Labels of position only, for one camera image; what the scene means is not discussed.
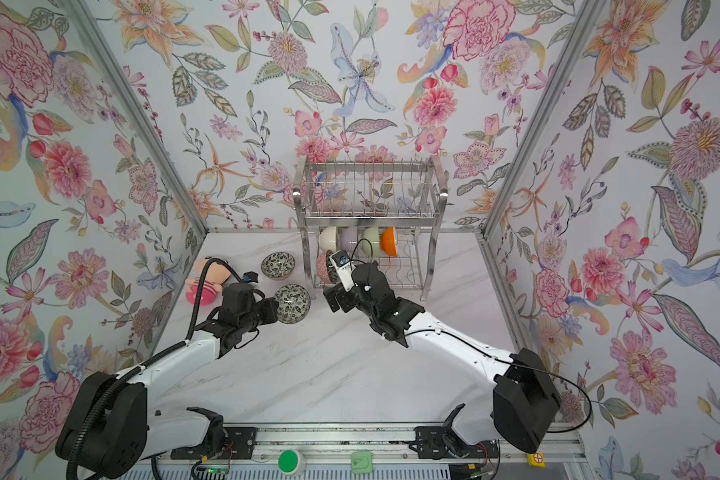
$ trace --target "wire rack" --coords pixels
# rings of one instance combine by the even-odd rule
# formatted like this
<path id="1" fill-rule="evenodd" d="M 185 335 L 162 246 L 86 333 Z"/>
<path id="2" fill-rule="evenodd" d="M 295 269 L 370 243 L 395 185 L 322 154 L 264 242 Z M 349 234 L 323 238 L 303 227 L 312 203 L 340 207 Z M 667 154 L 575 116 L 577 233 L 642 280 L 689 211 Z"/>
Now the wire rack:
<path id="1" fill-rule="evenodd" d="M 326 226 L 395 226 L 399 256 L 375 260 L 390 286 L 420 289 L 421 299 L 426 300 L 447 197 L 447 180 L 436 155 L 375 164 L 349 161 L 313 164 L 300 160 L 293 200 L 307 282 L 314 287 L 325 286 L 312 274 L 315 260 L 310 252 L 310 234 L 317 236 L 320 228 Z M 418 254 L 421 227 L 431 228 L 425 276 Z"/>

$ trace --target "dish rack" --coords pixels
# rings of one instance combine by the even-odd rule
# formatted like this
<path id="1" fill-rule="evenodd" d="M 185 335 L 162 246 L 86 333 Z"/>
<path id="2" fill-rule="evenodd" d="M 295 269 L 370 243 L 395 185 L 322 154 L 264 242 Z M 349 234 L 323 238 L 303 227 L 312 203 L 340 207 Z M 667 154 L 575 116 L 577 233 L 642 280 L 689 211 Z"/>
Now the dish rack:
<path id="1" fill-rule="evenodd" d="M 327 226 L 369 226 L 397 229 L 397 257 L 375 258 L 392 288 L 422 290 L 429 296 L 434 274 L 437 237 L 448 199 L 447 179 L 440 157 L 412 158 L 390 163 L 365 164 L 336 161 L 315 164 L 298 162 L 293 203 L 304 253 L 304 274 L 314 288 L 329 286 L 313 273 L 309 235 L 318 236 Z M 427 272 L 421 273 L 418 240 L 421 228 L 431 228 Z M 357 249 L 361 260 L 369 261 Z M 316 298 L 312 288 L 311 297 Z"/>

